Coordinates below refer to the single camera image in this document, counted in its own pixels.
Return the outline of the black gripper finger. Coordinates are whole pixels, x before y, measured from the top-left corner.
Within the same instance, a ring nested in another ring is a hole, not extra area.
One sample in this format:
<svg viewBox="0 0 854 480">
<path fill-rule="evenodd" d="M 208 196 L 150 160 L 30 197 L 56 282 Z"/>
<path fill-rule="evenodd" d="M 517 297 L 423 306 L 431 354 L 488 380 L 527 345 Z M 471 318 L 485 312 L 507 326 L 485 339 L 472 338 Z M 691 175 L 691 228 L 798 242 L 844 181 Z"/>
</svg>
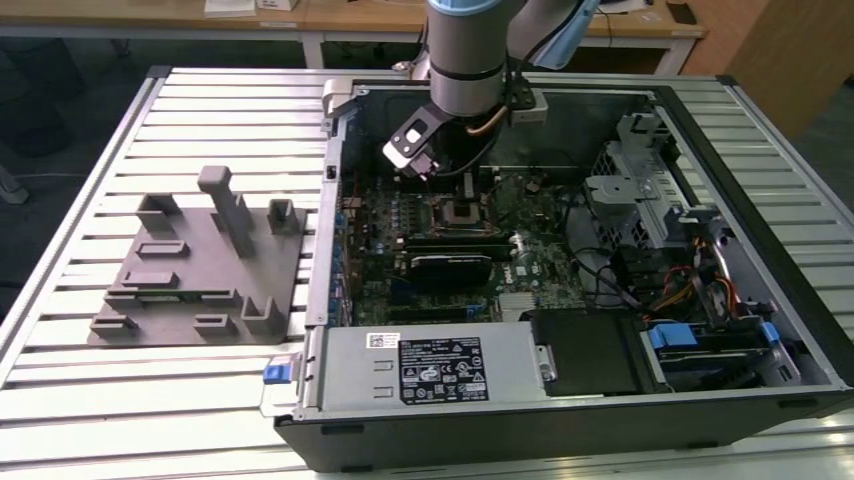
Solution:
<svg viewBox="0 0 854 480">
<path fill-rule="evenodd" d="M 456 205 L 471 204 L 480 201 L 476 173 L 464 172 L 455 180 L 453 187 L 453 202 Z"/>
</svg>

